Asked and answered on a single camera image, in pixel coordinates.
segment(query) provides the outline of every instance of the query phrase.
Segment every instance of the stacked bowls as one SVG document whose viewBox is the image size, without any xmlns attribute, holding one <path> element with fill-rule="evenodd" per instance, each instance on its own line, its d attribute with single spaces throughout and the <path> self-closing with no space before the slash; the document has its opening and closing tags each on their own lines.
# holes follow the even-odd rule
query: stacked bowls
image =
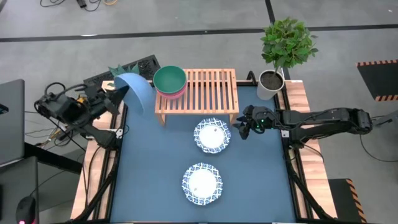
<svg viewBox="0 0 398 224">
<path fill-rule="evenodd" d="M 154 86 L 161 96 L 170 100 L 178 99 L 187 89 L 187 76 L 177 66 L 162 67 L 155 73 Z"/>
</svg>

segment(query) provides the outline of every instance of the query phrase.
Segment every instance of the computer mouse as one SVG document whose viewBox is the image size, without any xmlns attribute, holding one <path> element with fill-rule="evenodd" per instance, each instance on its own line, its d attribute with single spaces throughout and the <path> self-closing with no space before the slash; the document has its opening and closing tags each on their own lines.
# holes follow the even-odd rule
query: computer mouse
<svg viewBox="0 0 398 224">
<path fill-rule="evenodd" d="M 36 199 L 28 196 L 19 201 L 16 211 L 18 224 L 34 224 L 36 210 Z"/>
</svg>

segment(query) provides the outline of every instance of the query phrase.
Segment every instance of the green leaves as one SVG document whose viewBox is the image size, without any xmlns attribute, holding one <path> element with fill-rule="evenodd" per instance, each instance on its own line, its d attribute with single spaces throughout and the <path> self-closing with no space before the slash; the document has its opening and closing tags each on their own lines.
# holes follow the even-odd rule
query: green leaves
<svg viewBox="0 0 398 224">
<path fill-rule="evenodd" d="M 121 65 L 118 65 L 117 68 L 111 68 L 111 67 L 108 67 L 108 68 L 114 78 L 116 78 L 118 75 L 121 75 L 124 73 L 135 73 L 135 74 L 139 75 L 138 63 L 136 63 L 136 65 L 133 67 L 127 67 L 126 70 Z"/>
<path fill-rule="evenodd" d="M 308 51 L 309 51 L 309 49 L 300 48 L 300 49 L 298 49 L 298 50 L 296 51 L 296 54 L 298 54 L 298 55 L 306 55 L 306 54 L 308 54 Z"/>
<path fill-rule="evenodd" d="M 139 67 L 138 67 L 138 63 L 136 63 L 136 65 L 132 68 L 127 68 L 127 72 L 128 73 L 135 73 L 135 74 L 139 74 Z"/>
<path fill-rule="evenodd" d="M 313 48 L 315 35 L 303 22 L 286 18 L 275 21 L 273 25 L 264 29 L 265 36 L 261 38 L 262 57 L 266 63 L 273 63 L 274 67 L 291 68 L 308 60 L 310 55 L 315 56 L 318 49 Z"/>
</svg>

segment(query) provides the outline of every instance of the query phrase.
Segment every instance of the white flower pot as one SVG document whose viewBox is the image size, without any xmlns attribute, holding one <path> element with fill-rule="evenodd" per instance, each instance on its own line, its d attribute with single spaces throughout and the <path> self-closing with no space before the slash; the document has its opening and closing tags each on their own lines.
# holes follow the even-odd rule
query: white flower pot
<svg viewBox="0 0 398 224">
<path fill-rule="evenodd" d="M 269 100 L 271 99 L 279 90 L 281 90 L 284 85 L 285 85 L 285 77 L 284 75 L 281 75 L 278 71 L 276 73 L 276 75 L 280 76 L 282 79 L 282 85 L 280 86 L 280 88 L 278 88 L 277 90 L 269 90 L 267 89 L 265 86 L 262 85 L 261 83 L 261 76 L 267 72 L 274 72 L 274 70 L 265 70 L 260 74 L 259 77 L 259 81 L 258 81 L 258 85 L 257 85 L 257 96 L 262 99 L 262 100 Z"/>
</svg>

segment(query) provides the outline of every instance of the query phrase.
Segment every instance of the white plate with blue pattern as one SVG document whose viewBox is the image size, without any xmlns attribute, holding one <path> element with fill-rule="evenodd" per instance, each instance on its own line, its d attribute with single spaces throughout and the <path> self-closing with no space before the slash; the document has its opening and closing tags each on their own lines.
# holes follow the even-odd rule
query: white plate with blue pattern
<svg viewBox="0 0 398 224">
<path fill-rule="evenodd" d="M 225 149 L 231 139 L 228 125 L 217 118 L 207 118 L 195 127 L 193 139 L 203 152 L 216 154 Z"/>
<path fill-rule="evenodd" d="M 223 181 L 215 167 L 200 162 L 184 173 L 182 190 L 192 203 L 207 205 L 221 196 Z"/>
</svg>

